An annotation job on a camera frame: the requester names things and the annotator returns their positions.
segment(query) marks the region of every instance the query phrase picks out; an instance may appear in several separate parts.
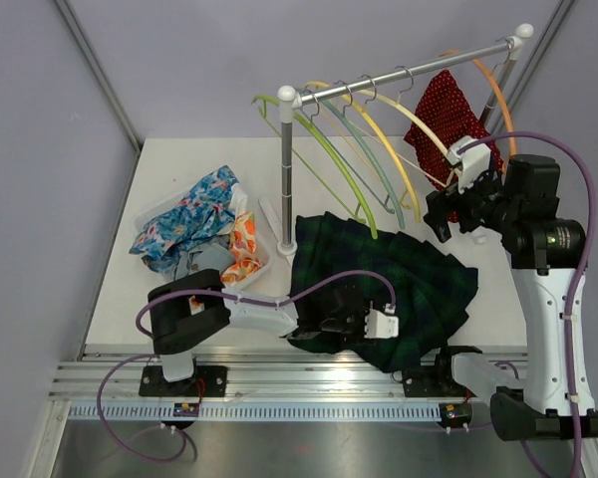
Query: metal frame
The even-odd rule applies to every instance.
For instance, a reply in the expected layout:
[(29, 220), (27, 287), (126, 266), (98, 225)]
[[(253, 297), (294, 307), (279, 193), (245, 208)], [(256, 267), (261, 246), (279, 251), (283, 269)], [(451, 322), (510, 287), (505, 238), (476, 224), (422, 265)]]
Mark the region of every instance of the metal frame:
[[(536, 41), (536, 45), (529, 54), (529, 60), (527, 60), (527, 63), (523, 66), (522, 72), (507, 96), (507, 107), (511, 113), (518, 107), (518, 103), (524, 96), (525, 90), (531, 83), (538, 67), (545, 58), (545, 55), (558, 35), (558, 32), (560, 32), (565, 21), (569, 18), (576, 3), (578, 3), (578, 0), (560, 0), (558, 2), (547, 25)], [(492, 133), (498, 133), (504, 129), (505, 124), (501, 112), (498, 112), (495, 116), (490, 118), (490, 126), (490, 131)]]
[(69, 417), (71, 403), (53, 401), (49, 403), (48, 407), (47, 422), (38, 439), (38, 449), (27, 475), (29, 478), (51, 477)]
[(100, 61), (98, 60), (93, 47), (91, 47), (91, 43), (89, 42), (84, 29), (80, 25), (71, 3), (69, 0), (51, 0), (51, 3), (58, 11), (60, 18), (62, 19), (62, 23), (64, 23), (69, 30), (69, 34), (71, 35), (73, 42), (78, 47), (80, 54), (87, 63), (87, 67), (93, 75), (94, 80), (98, 84), (98, 88), (102, 93), (102, 97), (111, 108), (113, 116), (116, 118), (118, 124), (125, 133), (131, 148), (136, 155), (139, 155), (142, 152), (143, 142), (133, 126), (129, 115), (127, 115), (127, 112), (116, 95), (115, 90), (111, 86), (111, 82), (107, 78), (104, 69), (100, 65)]

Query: clothes hanger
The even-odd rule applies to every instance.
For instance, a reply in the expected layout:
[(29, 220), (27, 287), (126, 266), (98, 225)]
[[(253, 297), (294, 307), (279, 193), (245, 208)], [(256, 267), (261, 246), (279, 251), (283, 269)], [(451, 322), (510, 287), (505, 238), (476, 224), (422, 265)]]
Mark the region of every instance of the clothes hanger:
[[(361, 149), (365, 153), (365, 156), (364, 156), (364, 154), (362, 152), (360, 152), (359, 149), (357, 149), (353, 143), (350, 142), (348, 137), (337, 126), (336, 122), (326, 112), (322, 112), (323, 118), (335, 129), (335, 131), (339, 134), (339, 136), (342, 137), (344, 139), (344, 141), (348, 143), (348, 145), (351, 147), (351, 149), (361, 158), (361, 160), (368, 166), (368, 168), (372, 171), (372, 173), (375, 176), (377, 176), (377, 178), (379, 178), (379, 180), (383, 183), (383, 185), (386, 188), (386, 191), (388, 192), (388, 198), (386, 200), (381, 200), (376, 194), (374, 194), (374, 196), (381, 202), (382, 206), (386, 209), (386, 211), (388, 211), (390, 213), (394, 213), (396, 211), (397, 219), (399, 221), (399, 228), (404, 229), (406, 227), (406, 221), (405, 221), (403, 211), (401, 210), (401, 207), (399, 205), (399, 198), (398, 198), (397, 193), (395, 192), (394, 188), (392, 187), (392, 184), (390, 183), (390, 180), (388, 179), (386, 172), (383, 170), (383, 167), (381, 167), (381, 165), (377, 161), (377, 158), (375, 157), (374, 153), (370, 150), (370, 148), (368, 147), (366, 142), (363, 140), (361, 135), (354, 129), (354, 127), (350, 124), (350, 122), (348, 121), (348, 119), (345, 117), (344, 114), (342, 114), (329, 101), (322, 101), (321, 103), (328, 110), (330, 110), (330, 112), (332, 112), (332, 114), (335, 117), (337, 117), (337, 119), (348, 130), (348, 132), (352, 135), (352, 137), (355, 139), (357, 144), (361, 147)], [(394, 209), (387, 207), (388, 200), (392, 201)]]
[[(309, 82), (306, 85), (314, 86), (314, 87), (329, 87), (330, 85), (321, 82)], [(361, 95), (365, 95), (367, 97), (373, 97), (375, 100), (379, 100), (380, 102), (385, 103), (386, 105), (390, 105), (392, 108), (397, 110), (399, 113), (408, 117), (408, 119), (413, 122), (416, 126), (418, 126), (429, 138), (430, 140), (436, 145), (439, 151), (443, 154), (443, 156), (448, 155), (448, 149), (443, 144), (443, 142), (439, 139), (439, 137), (424, 123), (422, 122), (419, 117), (417, 117), (414, 113), (408, 110), (406, 107), (401, 105), (400, 103), (395, 102), (392, 98), (388, 98), (384, 95), (381, 95), (377, 92), (371, 92), (369, 90), (359, 90), (356, 93)]]
[[(281, 137), (281, 131), (279, 129), (277, 129), (277, 127), (272, 123), (272, 121), (270, 121), (270, 119), (268, 119), (267, 117), (264, 116), (265, 113), (263, 113), (261, 109), (260, 109), (259, 113), (261, 114), (261, 117), (263, 118), (263, 120), (268, 123), (268, 125), (277, 133), (277, 135), (279, 137)], [(294, 152), (294, 154), (299, 158), (299, 160), (301, 162), (303, 162), (303, 165), (306, 166), (308, 168), (308, 170), (314, 174), (314, 176), (319, 180), (319, 182), (321, 182), (321, 185), (323, 187), (325, 187), (328, 190), (328, 192), (330, 192), (330, 194), (332, 194), (334, 196), (335, 199), (337, 199), (339, 204), (341, 204), (343, 206), (343, 208), (346, 210), (346, 212), (348, 212), (348, 214), (350, 214), (356, 221), (359, 221), (363, 224), (366, 223), (366, 220), (363, 217), (358, 217), (355, 215), (353, 210), (348, 207), (348, 205), (343, 201), (343, 199), (341, 199), (341, 197), (339, 197), (339, 195), (330, 187), (330, 185), (326, 182), (326, 180), (319, 175), (319, 173), (316, 171), (316, 169), (314, 167), (312, 167), (310, 162), (308, 162), (307, 159), (305, 159), (301, 154), (299, 154), (299, 151), (297, 151), (293, 147), (292, 152)]]
[[(259, 114), (265, 120), (267, 120), (267, 103), (272, 103), (273, 105), (275, 105), (277, 107), (279, 106), (279, 101), (276, 98), (269, 97), (267, 95), (256, 95), (253, 98), (252, 103), (255, 103), (257, 100), (263, 102), (263, 106), (259, 107)], [(310, 118), (316, 116), (318, 113), (319, 112), (316, 112)], [(339, 156), (337, 155), (337, 153), (330, 146), (330, 144), (328, 143), (328, 141), (325, 138), (325, 136), (319, 130), (317, 130), (317, 128), (309, 120), (306, 120), (306, 119), (304, 119), (303, 117), (300, 117), (297, 114), (294, 114), (294, 118), (308, 132), (310, 132), (310, 134), (312, 134), (314, 136), (314, 138), (317, 140), (317, 142), (319, 142), (319, 144), (325, 149), (325, 151), (328, 153), (328, 155), (332, 158), (332, 160), (334, 161), (334, 163), (337, 165), (337, 167), (339, 168), (339, 170), (343, 174), (344, 178), (346, 179), (346, 181), (350, 185), (351, 189), (353, 190), (355, 196), (357, 197), (358, 203), (361, 205), (361, 208), (363, 209), (363, 211), (365, 213), (365, 216), (366, 216), (366, 218), (368, 220), (368, 225), (370, 227), (370, 232), (371, 232), (372, 238), (373, 239), (377, 239), (379, 237), (379, 234), (378, 234), (378, 231), (377, 231), (377, 224), (375, 222), (375, 218), (374, 218), (374, 216), (372, 214), (372, 211), (370, 210), (370, 206), (368, 206), (368, 203), (367, 203), (365, 197), (363, 196), (363, 194), (361, 193), (361, 190), (359, 189), (359, 186), (357, 186), (357, 183), (354, 181), (354, 179), (350, 175), (350, 172), (348, 171), (348, 169), (346, 169), (346, 166), (344, 165), (343, 161), (341, 161), (341, 159), (339, 158)], [(322, 178), (319, 178), (319, 180), (320, 180), (320, 182), (322, 184), (325, 183), (325, 181)], [(332, 188), (327, 187), (327, 189), (328, 189), (329, 192), (332, 193)], [(346, 211), (351, 212), (348, 207), (345, 207), (345, 209), (346, 209)], [(352, 213), (351, 215), (353, 217), (355, 217), (355, 219), (357, 219), (357, 216), (354, 213)]]
[[(308, 88), (308, 87), (327, 88), (329, 86), (330, 86), (329, 84), (323, 83), (323, 82), (308, 82), (308, 83), (306, 83), (305, 88)], [(410, 182), (410, 178), (408, 177), (408, 174), (406, 173), (403, 166), (401, 165), (401, 162), (399, 161), (399, 157), (397, 156), (397, 153), (395, 152), (394, 148), (392, 147), (392, 145), (390, 144), (390, 142), (388, 141), (388, 139), (386, 138), (384, 133), (381, 131), (379, 126), (372, 119), (372, 117), (370, 117), (370, 115), (368, 115), (365, 108), (359, 106), (359, 104), (357, 104), (353, 100), (353, 98), (349, 95), (342, 95), (342, 98), (345, 99), (350, 104), (350, 106), (352, 108), (354, 108), (357, 111), (357, 113), (359, 113), (359, 115), (361, 115), (361, 117), (370, 126), (370, 128), (375, 132), (375, 134), (377, 135), (377, 137), (379, 138), (379, 140), (381, 141), (383, 146), (388, 151), (388, 154), (392, 158), (394, 164), (397, 166), (397, 169), (399, 170), (401, 178), (403, 179), (403, 181), (406, 185), (406, 193), (410, 192), (410, 194), (412, 195), (412, 202), (413, 202), (413, 207), (415, 210), (415, 219), (417, 222), (420, 223), (421, 222), (421, 206), (419, 204), (419, 199), (417, 198), (417, 192), (415, 191), (414, 187), (412, 186), (412, 183)]]
[[(412, 83), (410, 84), (409, 88), (406, 88), (405, 90), (401, 90), (399, 92), (399, 96), (397, 97), (397, 101), (394, 101), (393, 99), (386, 97), (384, 95), (380, 95), (377, 92), (377, 89), (375, 88), (373, 92), (369, 91), (369, 90), (360, 90), (357, 93), (360, 93), (361, 95), (366, 95), (368, 97), (373, 97), (373, 100), (379, 100), (383, 103), (385, 103), (386, 105), (391, 106), (392, 108), (394, 108), (395, 110), (397, 110), (399, 113), (401, 113), (402, 115), (405, 115), (411, 122), (413, 122), (416, 126), (418, 126), (421, 131), (430, 138), (430, 140), (434, 143), (434, 145), (439, 149), (439, 151), (441, 152), (441, 154), (444, 157), (448, 156), (448, 149), (446, 148), (446, 146), (443, 144), (443, 142), (439, 139), (439, 137), (424, 123), (422, 122), (419, 117), (417, 117), (414, 113), (412, 113), (410, 110), (408, 110), (406, 107), (404, 107), (403, 105), (401, 105), (401, 103), (399, 103), (399, 100), (401, 99), (401, 94), (410, 90), (413, 86), (414, 86), (414, 76), (412, 75), (412, 73), (410, 73), (410, 70), (408, 70), (405, 67), (397, 67), (398, 69), (403, 69), (405, 70), (407, 73), (410, 74), (410, 79), (412, 81)], [(404, 192), (404, 194), (401, 196), (401, 204), (404, 203), (405, 197), (407, 195), (408, 191), (406, 190), (406, 192)]]
[[(306, 94), (311, 94), (312, 92), (310, 90), (305, 90), (303, 92), (300, 92), (300, 94), (302, 95), (306, 95)], [(305, 112), (301, 112), (304, 116), (304, 118), (308, 119), (308, 115)], [(321, 130), (319, 129), (318, 126), (316, 126), (315, 124), (313, 124), (313, 126), (315, 127), (315, 129), (319, 132), (321, 132), (321, 134), (323, 135), (323, 137), (326, 139), (326, 141), (328, 141), (328, 144), (330, 144), (330, 147), (332, 147), (332, 149), (339, 155), (339, 158), (348, 166), (348, 168), (350, 170), (352, 170), (352, 172), (359, 178), (359, 180), (362, 182), (362, 184), (364, 186), (366, 186), (366, 189), (368, 189), (370, 191), (370, 193), (374, 196), (374, 198), (379, 202), (379, 204), (381, 204), (381, 207), (383, 207), (386, 212), (388, 212), (389, 214), (394, 214), (395, 213), (395, 209), (392, 209), (391, 207), (388, 207), (388, 204), (386, 201), (384, 201), (381, 197), (379, 197), (377, 195), (377, 193), (372, 189), (372, 187), (370, 187), (370, 185), (366, 182), (366, 180), (364, 179), (364, 177), (359, 174), (359, 172), (357, 171), (357, 169), (354, 168), (354, 166), (352, 164), (350, 164), (350, 162), (348, 162), (348, 159), (346, 159), (346, 157), (341, 153), (341, 151), (339, 151), (339, 149), (337, 149), (337, 147), (332, 143), (332, 141), (328, 138), (328, 136)]]
[[(457, 53), (460, 53), (460, 50), (455, 50), (455, 49), (445, 50), (444, 52), (442, 52), (440, 54), (440, 56), (443, 57), (445, 55), (455, 55)], [(481, 60), (475, 59), (475, 60), (472, 60), (472, 62), (484, 74), (484, 76), (487, 78), (487, 81), (491, 85), (491, 89), (494, 91), (496, 100), (498, 101), (498, 104), (500, 105), (500, 111), (502, 112), (502, 117), (505, 121), (505, 129), (507, 129), (508, 132), (513, 132), (514, 125), (511, 120), (511, 113), (509, 112), (509, 108), (507, 107), (507, 102), (505, 101), (505, 95), (500, 90), (500, 87), (498, 86), (498, 82), (496, 81), (494, 74), (485, 66), (485, 64)], [(514, 156), (516, 154), (516, 152), (517, 152), (516, 138), (511, 137), (509, 139), (509, 156)], [(507, 170), (507, 161), (505, 161), (503, 163), (503, 172), (506, 172), (506, 170)]]

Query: white plastic bin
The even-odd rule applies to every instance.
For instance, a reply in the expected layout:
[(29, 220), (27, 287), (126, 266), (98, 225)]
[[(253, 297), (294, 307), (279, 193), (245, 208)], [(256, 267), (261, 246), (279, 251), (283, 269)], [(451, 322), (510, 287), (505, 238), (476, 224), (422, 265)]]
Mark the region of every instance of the white plastic bin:
[[(187, 187), (186, 189), (182, 189), (169, 197), (159, 201), (156, 205), (151, 206), (144, 212), (141, 212), (136, 216), (134, 225), (138, 234), (142, 232), (144, 225), (153, 219), (156, 216), (159, 216), (162, 213), (167, 212), (168, 210), (172, 209), (177, 205), (177, 203), (181, 200), (181, 198), (190, 190), (192, 186)], [(258, 271), (250, 274), (245, 279), (236, 282), (234, 284), (230, 284), (230, 287), (234, 287), (236, 289), (243, 289), (248, 287), (255, 281), (258, 281), (264, 274), (270, 271), (272, 267), (272, 263), (274, 261), (274, 254), (272, 253), (272, 249), (265, 241), (265, 239), (259, 234), (259, 228), (255, 222), (255, 240), (257, 241), (257, 251), (255, 253), (257, 259), (261, 261), (263, 267)], [(171, 282), (171, 278), (166, 274), (161, 274), (164, 277), (164, 283)]]

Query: black mounting bracket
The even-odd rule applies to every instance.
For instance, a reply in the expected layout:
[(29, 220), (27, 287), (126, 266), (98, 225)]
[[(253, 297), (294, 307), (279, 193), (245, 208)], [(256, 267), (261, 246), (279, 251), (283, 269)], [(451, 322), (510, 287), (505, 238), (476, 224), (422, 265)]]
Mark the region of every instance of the black mounting bracket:
[(441, 348), (434, 365), (402, 370), (402, 385), (405, 396), (428, 398), (436, 396), (465, 397), (467, 388), (451, 377), (451, 358), (456, 354), (481, 354), (476, 347), (447, 346)]
[(203, 379), (205, 385), (204, 397), (222, 398), (226, 396), (228, 368), (220, 365), (197, 365), (195, 375), (187, 380), (166, 381), (160, 365), (148, 365), (142, 372), (140, 380), (140, 396), (151, 397), (199, 397), (199, 390), (195, 381)]

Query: wire hook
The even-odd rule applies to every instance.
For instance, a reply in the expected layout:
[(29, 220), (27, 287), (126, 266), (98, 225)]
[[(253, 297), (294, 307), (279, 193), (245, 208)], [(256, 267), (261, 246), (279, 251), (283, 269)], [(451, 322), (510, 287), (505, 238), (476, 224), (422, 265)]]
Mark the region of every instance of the wire hook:
[(397, 96), (397, 103), (400, 103), (401, 102), (401, 95), (403, 93), (405, 93), (405, 92), (408, 92), (409, 90), (411, 90), (415, 86), (415, 77), (412, 75), (412, 72), (410, 71), (409, 68), (406, 68), (406, 67), (404, 67), (402, 65), (399, 65), (399, 66), (395, 67), (395, 70), (403, 70), (410, 77), (410, 86), (408, 88), (405, 88), (404, 90), (399, 91), (399, 95)]
[(334, 83), (335, 85), (343, 85), (344, 87), (346, 87), (346, 90), (348, 90), (348, 95), (350, 96), (350, 102), (347, 105), (344, 105), (341, 108), (341, 112), (343, 113), (343, 116), (346, 115), (346, 108), (351, 107), (352, 103), (353, 103), (353, 99), (352, 99), (352, 90), (350, 90), (350, 85), (348, 85), (346, 82), (344, 82), (343, 80), (339, 80), (337, 82)]
[(319, 105), (319, 100), (317, 100), (317, 97), (315, 96), (314, 93), (312, 94), (312, 98), (315, 101), (315, 104), (317, 105), (317, 112), (310, 115), (310, 125), (312, 125), (312, 118), (317, 117), (319, 115), (319, 113), (321, 112), (321, 106)]
[(315, 117), (316, 115), (318, 115), (321, 112), (321, 106), (319, 105), (319, 100), (317, 100), (317, 97), (315, 97), (314, 92), (311, 91), (309, 88), (302, 88), (302, 89), (297, 90), (297, 91), (299, 92), (300, 95), (303, 95), (303, 94), (308, 95), (308, 94), (310, 94), (310, 96), (314, 99), (315, 104), (317, 105), (317, 112), (314, 113), (314, 114), (312, 114), (312, 115), (310, 115), (309, 117), (306, 114), (306, 112), (304, 112), (303, 105), (299, 108), (299, 110), (301, 111), (301, 113), (303, 113), (303, 116), (306, 117), (306, 118), (308, 118), (310, 120), (310, 125), (312, 125), (313, 124), (312, 123), (312, 118)]
[(514, 41), (511, 38), (508, 38), (508, 37), (499, 38), (498, 40), (496, 40), (496, 43), (502, 42), (503, 40), (507, 44), (507, 58), (505, 58), (502, 62), (498, 62), (497, 64), (495, 64), (493, 66), (493, 68), (491, 69), (492, 73), (494, 73), (498, 67), (503, 66), (505, 63), (507, 63), (509, 61), (509, 57), (511, 56), (511, 51), (514, 49)]
[(377, 98), (377, 84), (375, 83), (375, 79), (372, 78), (370, 75), (362, 75), (359, 78), (367, 78), (372, 83), (372, 87), (375, 89), (375, 95), (371, 97), (369, 100), (365, 100), (364, 104), (367, 105), (369, 102), (373, 102)]

